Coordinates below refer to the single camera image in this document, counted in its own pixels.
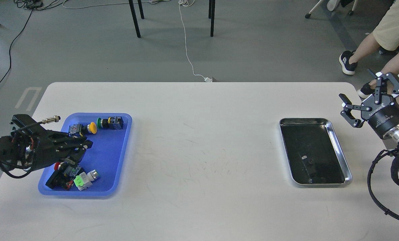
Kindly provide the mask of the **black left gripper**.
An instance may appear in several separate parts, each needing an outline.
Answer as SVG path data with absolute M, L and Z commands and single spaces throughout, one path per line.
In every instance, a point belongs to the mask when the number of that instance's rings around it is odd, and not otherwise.
M 36 171 L 54 163 L 77 166 L 93 142 L 86 136 L 45 129 L 17 129 L 11 132 L 11 170 Z

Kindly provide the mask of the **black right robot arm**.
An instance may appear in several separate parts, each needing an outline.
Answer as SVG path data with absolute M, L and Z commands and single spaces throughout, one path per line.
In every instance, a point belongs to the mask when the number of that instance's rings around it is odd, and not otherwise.
M 399 78 L 393 73 L 372 73 L 377 85 L 372 94 L 364 97 L 361 105 L 354 105 L 345 94 L 340 93 L 343 101 L 341 116 L 354 128 L 361 128 L 364 122 L 375 131 L 380 139 L 393 139 L 397 147 L 394 150 L 382 150 L 372 161 L 367 186 L 374 203 L 384 212 L 399 221 L 399 215 L 380 203 L 372 192 L 371 178 L 375 165 L 385 156 L 393 157 L 390 168 L 391 179 L 399 186 Z

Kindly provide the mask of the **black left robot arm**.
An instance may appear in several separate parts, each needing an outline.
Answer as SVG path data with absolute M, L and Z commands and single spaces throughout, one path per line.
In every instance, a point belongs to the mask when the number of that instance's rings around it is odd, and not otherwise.
M 53 116 L 36 122 L 27 114 L 15 114 L 9 136 L 0 137 L 0 169 L 8 176 L 13 169 L 25 170 L 26 177 L 32 171 L 49 167 L 55 163 L 67 162 L 75 167 L 82 160 L 93 142 L 86 136 L 70 136 L 66 132 L 46 130 L 44 124 L 59 122 L 60 116 Z

